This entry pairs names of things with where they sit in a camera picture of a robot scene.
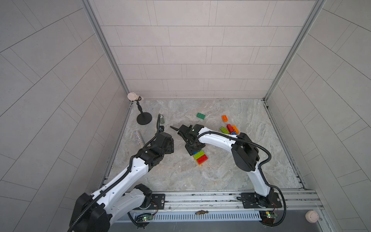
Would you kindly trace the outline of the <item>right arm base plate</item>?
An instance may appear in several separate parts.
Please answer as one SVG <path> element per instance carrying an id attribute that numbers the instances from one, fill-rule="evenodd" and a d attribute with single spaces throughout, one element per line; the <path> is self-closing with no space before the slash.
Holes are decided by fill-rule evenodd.
<path id="1" fill-rule="evenodd" d="M 270 193 L 267 197 L 260 196 L 254 192 L 244 192 L 236 199 L 241 201 L 245 209 L 263 209 L 263 208 L 282 208 L 282 200 L 276 192 Z"/>

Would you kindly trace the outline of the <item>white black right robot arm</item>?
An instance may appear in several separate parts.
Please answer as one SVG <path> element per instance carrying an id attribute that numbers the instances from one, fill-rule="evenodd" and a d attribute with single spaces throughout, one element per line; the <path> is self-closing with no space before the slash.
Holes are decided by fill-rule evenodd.
<path id="1" fill-rule="evenodd" d="M 191 156 L 200 152 L 205 145 L 213 145 L 230 152 L 236 166 L 247 172 L 253 183 L 255 203 L 265 208 L 273 205 L 273 201 L 277 199 L 273 189 L 278 187 L 268 183 L 261 168 L 271 160 L 271 154 L 264 147 L 253 143 L 247 134 L 224 134 L 199 124 L 170 128 L 183 138 L 185 148 Z"/>

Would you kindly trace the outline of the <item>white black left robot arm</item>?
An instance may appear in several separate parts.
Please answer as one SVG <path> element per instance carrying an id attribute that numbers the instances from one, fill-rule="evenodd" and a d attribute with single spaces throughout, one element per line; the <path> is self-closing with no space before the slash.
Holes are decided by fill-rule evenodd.
<path id="1" fill-rule="evenodd" d="M 129 165 L 109 183 L 93 192 L 83 193 L 74 205 L 70 232 L 107 232 L 112 224 L 131 210 L 150 205 L 152 191 L 147 186 L 137 185 L 128 189 L 153 167 L 164 155 L 174 152 L 174 140 L 166 132 L 157 133 L 150 146 L 139 149 L 129 159 Z"/>

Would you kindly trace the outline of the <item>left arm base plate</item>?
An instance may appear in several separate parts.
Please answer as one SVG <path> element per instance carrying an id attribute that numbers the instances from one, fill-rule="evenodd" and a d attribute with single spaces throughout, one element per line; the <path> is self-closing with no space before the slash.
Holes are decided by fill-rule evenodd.
<path id="1" fill-rule="evenodd" d="M 145 200 L 145 203 L 149 203 L 148 206 L 138 207 L 135 210 L 163 210 L 165 205 L 165 194 L 152 194 L 151 200 Z"/>

